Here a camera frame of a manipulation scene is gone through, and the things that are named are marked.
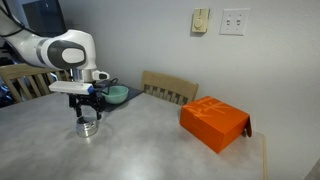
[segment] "wooden chair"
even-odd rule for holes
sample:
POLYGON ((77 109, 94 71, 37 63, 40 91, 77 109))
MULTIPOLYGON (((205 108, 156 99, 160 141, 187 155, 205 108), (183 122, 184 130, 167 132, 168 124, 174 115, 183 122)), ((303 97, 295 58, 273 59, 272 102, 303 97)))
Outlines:
POLYGON ((32 67, 27 64, 15 64, 0 67, 0 77, 9 88, 15 101, 22 102, 24 98, 21 94, 24 94, 27 100, 50 94, 48 86, 56 79, 67 81, 69 73, 50 68, 32 67), (17 82, 18 88, 21 87, 21 94, 20 90, 13 85, 12 82, 14 81, 17 82))
POLYGON ((150 95, 184 105, 194 100, 199 85, 175 76, 144 71, 141 89, 150 95))

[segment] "bowl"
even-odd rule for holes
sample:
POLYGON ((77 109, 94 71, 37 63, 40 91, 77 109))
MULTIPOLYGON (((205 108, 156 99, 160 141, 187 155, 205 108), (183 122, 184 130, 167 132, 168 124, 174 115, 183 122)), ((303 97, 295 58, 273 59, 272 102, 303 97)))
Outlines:
POLYGON ((109 87, 109 94, 102 93, 104 99, 110 104, 120 104, 124 102, 128 97, 129 89, 125 86, 111 86, 109 87))

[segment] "table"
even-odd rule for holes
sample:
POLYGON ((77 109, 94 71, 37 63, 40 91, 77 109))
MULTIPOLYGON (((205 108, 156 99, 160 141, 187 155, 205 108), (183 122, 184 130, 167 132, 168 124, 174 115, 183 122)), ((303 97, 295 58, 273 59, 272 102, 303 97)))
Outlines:
POLYGON ((240 136, 216 154, 180 126, 180 109, 141 94, 103 113, 97 134, 80 138, 65 94, 2 108, 0 179, 266 178, 262 134, 240 136))

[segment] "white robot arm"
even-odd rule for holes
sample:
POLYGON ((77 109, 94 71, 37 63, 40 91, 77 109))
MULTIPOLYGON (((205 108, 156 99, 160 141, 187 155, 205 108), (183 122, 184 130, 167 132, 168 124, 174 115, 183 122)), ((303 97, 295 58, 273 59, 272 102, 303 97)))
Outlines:
POLYGON ((90 34, 69 30, 54 38, 40 37, 11 14, 5 0, 0 1, 0 24, 0 36, 27 64, 71 69, 73 81, 79 83, 109 79, 108 73, 97 70, 95 46, 90 34))

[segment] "wall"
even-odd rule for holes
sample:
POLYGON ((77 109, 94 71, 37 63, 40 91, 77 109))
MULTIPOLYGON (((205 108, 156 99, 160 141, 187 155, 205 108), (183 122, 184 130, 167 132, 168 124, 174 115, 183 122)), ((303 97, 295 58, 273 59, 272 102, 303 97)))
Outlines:
POLYGON ((18 17, 19 21, 23 22, 23 24, 29 28, 29 23, 27 17, 24 13, 23 4, 31 3, 39 0, 7 0, 7 3, 10 7, 12 14, 18 17))
POLYGON ((270 179, 302 179, 320 157, 320 1, 69 0, 66 21, 93 35, 100 70, 140 87, 144 69, 200 84, 251 114, 270 179), (203 36, 194 8, 211 9, 203 36), (245 36, 219 35, 223 9, 251 8, 245 36))
MULTIPOLYGON (((4 39, 2 37, 0 37, 0 47, 2 47, 4 44, 4 39)), ((0 58, 1 57, 6 57, 6 58, 9 58, 10 55, 8 55, 8 53, 2 53, 2 51, 0 50, 0 58)))

